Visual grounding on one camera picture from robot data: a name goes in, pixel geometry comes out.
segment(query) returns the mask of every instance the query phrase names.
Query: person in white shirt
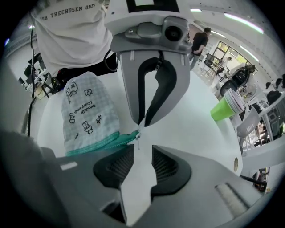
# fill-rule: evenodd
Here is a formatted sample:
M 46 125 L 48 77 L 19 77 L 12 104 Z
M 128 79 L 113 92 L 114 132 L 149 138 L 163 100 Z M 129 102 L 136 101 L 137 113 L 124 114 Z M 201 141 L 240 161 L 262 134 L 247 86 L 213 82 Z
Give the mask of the person in white shirt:
M 112 34 L 104 26 L 104 0 L 40 0 L 31 11 L 39 50 L 49 73 L 77 77 L 86 71 L 97 76 L 116 69 L 110 52 Z
M 220 67 L 219 67 L 219 69 L 217 70 L 217 72 L 216 72 L 216 76 L 219 74 L 219 73 L 222 73 L 223 72 L 223 70 L 227 67 L 227 65 L 228 65 L 228 61 L 231 61 L 232 60 L 232 57 L 224 57 L 223 59 L 222 59 L 222 61 L 221 61 L 221 63 L 220 63 Z

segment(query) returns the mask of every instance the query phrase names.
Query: black shirt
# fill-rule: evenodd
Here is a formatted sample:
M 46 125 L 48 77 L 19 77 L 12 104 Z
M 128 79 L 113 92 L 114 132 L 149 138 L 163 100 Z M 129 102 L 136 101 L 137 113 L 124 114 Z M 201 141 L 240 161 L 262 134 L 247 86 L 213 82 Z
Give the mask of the black shirt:
M 193 51 L 197 51 L 199 50 L 199 47 L 201 45 L 204 45 L 206 47 L 207 43 L 208 43 L 208 36 L 206 35 L 206 33 L 196 33 L 194 36 L 194 41 L 193 41 L 193 46 L 192 46 L 192 53 Z

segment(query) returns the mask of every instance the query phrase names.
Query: cable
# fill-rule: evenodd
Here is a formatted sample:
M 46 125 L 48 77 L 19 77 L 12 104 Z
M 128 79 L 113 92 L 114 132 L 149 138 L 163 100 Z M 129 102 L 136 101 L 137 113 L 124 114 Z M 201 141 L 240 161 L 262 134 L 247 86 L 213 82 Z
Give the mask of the cable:
M 30 103 L 30 106 L 28 108 L 28 130 L 27 130 L 27 136 L 30 137 L 30 132 L 31 132 L 31 115 L 32 115 L 32 106 L 35 102 L 35 78 L 33 74 L 33 69 L 34 69 L 34 57 L 35 57 L 35 51 L 33 48 L 33 29 L 31 30 L 31 37 L 30 37 L 30 45 L 32 49 L 32 62 L 31 62 L 31 79 L 32 79 L 32 102 Z
M 106 58 L 107 58 L 107 56 L 109 55 L 110 51 L 111 51 L 111 49 L 109 49 L 109 51 L 107 51 L 106 55 L 104 56 L 104 63 L 105 63 L 105 65 L 106 65 L 106 67 L 108 68 L 109 71 L 116 72 L 117 69 L 118 69 L 118 66 L 119 66 L 118 57 L 117 57 L 117 67 L 116 67 L 116 69 L 110 69 L 110 68 L 108 67 L 107 62 L 106 62 Z

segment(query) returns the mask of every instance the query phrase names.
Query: camera lens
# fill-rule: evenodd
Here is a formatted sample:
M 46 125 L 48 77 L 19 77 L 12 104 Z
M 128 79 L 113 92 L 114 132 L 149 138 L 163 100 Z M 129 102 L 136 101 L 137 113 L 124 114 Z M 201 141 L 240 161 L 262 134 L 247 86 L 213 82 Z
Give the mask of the camera lens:
M 178 41 L 182 37 L 182 31 L 175 26 L 170 26 L 165 30 L 165 36 L 170 41 Z

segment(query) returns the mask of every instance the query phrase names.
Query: checkered pouch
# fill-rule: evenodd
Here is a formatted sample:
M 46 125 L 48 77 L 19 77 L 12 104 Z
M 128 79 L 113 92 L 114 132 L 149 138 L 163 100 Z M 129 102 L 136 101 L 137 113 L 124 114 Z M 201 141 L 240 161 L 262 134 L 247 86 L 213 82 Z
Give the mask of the checkered pouch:
M 67 156 L 120 146 L 135 139 L 137 131 L 120 136 L 114 104 L 94 73 L 70 79 L 64 92 L 62 117 Z

